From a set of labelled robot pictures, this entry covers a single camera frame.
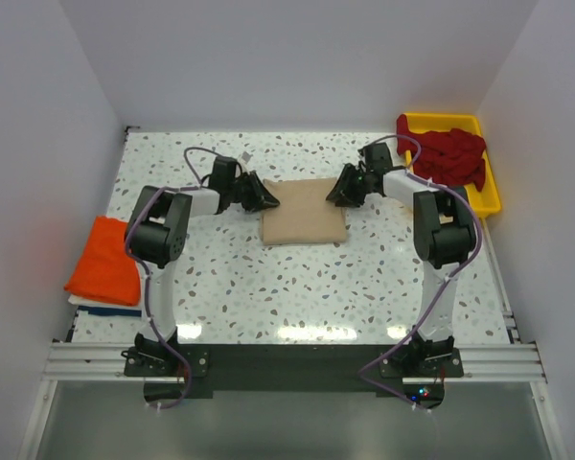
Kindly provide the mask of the beige t shirt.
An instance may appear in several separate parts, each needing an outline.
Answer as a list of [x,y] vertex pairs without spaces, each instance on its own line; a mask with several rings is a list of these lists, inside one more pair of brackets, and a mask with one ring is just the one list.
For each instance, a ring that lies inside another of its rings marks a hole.
[[348,238],[344,210],[326,197],[335,178],[270,181],[264,186],[280,205],[262,213],[263,245],[342,243]]

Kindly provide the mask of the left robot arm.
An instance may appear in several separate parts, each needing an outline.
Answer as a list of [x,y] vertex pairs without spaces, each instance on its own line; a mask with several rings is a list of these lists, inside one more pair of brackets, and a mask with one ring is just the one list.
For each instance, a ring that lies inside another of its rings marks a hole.
[[214,216],[239,204],[246,212],[275,209],[280,200],[255,172],[235,158],[217,154],[211,172],[194,173],[195,184],[143,187],[125,231],[126,255],[143,269],[143,329],[134,353],[158,376],[178,367],[173,274],[188,237],[190,219]]

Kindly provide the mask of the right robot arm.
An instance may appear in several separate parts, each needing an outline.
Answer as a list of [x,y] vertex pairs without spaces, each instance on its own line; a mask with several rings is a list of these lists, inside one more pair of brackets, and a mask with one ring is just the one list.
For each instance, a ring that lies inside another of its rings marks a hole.
[[359,162],[343,167],[326,199],[337,207],[358,208],[368,195],[378,194],[411,209],[414,248],[424,271],[422,305],[411,331],[383,358],[427,377],[452,356],[458,279],[481,250],[481,224],[463,188],[436,184],[396,166],[385,143],[369,144],[358,153]]

